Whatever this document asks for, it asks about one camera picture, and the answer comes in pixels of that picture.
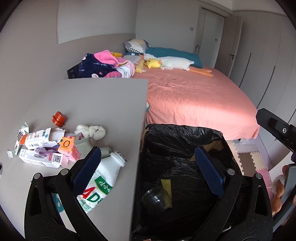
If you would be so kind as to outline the person's right hand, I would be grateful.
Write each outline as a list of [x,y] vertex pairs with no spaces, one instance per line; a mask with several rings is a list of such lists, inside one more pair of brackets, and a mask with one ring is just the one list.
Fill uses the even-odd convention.
[[288,165],[283,166],[282,174],[277,176],[272,184],[273,200],[271,202],[272,214],[278,213],[282,207],[281,197],[285,191],[285,178],[287,174]]

